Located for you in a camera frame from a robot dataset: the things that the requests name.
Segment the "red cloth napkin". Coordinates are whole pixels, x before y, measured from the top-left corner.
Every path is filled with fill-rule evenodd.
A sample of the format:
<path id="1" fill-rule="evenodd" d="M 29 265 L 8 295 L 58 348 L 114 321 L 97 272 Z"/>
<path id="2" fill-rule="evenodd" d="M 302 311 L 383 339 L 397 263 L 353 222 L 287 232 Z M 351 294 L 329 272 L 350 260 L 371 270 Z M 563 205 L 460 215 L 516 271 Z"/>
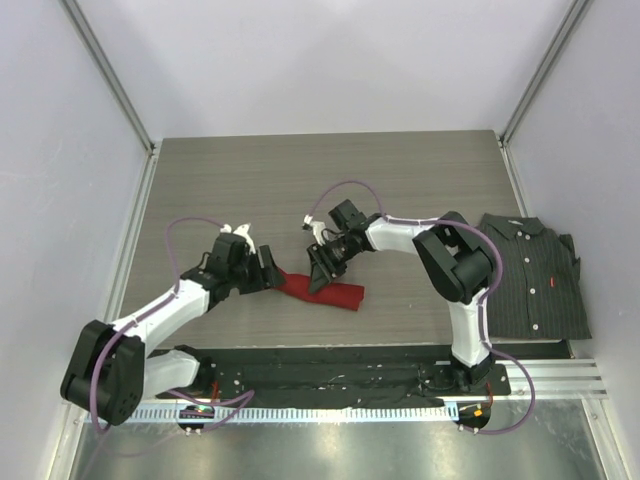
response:
<path id="1" fill-rule="evenodd" d="M 365 298 L 365 287 L 348 283 L 332 283 L 319 292 L 311 293 L 309 275 L 291 274 L 280 269 L 285 282 L 277 287 L 280 292 L 303 302 L 358 311 Z"/>

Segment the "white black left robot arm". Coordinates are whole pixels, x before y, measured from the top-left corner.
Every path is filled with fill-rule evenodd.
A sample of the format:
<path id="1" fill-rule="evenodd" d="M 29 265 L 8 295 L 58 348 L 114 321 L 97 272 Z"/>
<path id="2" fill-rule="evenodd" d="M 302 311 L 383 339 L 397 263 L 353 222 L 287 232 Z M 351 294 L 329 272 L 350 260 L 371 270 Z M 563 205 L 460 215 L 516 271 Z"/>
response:
<path id="1" fill-rule="evenodd" d="M 275 289 L 285 282 L 269 246 L 255 246 L 241 230 L 220 234 L 176 285 L 113 323 L 93 320 L 80 331 L 63 376 L 61 397 L 86 410 L 97 425 L 120 425 L 146 398 L 181 389 L 205 397 L 213 385 L 209 360 L 191 347 L 156 355 L 187 323 L 226 300 Z"/>

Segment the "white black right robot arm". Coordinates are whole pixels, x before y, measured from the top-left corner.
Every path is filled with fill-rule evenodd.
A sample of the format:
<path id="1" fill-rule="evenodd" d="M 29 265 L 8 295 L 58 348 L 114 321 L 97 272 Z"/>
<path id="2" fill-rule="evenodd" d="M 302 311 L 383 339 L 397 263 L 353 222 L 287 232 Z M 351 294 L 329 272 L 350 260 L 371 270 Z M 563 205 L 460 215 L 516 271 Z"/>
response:
<path id="1" fill-rule="evenodd" d="M 315 242 L 307 248 L 310 286 L 317 294 L 346 273 L 347 263 L 364 252 L 401 252 L 417 256 L 435 291 L 446 300 L 452 326 L 450 383 L 442 392 L 472 395 L 483 388 L 494 364 L 486 326 L 486 297 L 502 273 L 488 240 L 457 212 L 434 219 L 370 216 L 345 200 L 329 212 L 331 232 L 311 215 L 303 220 Z"/>

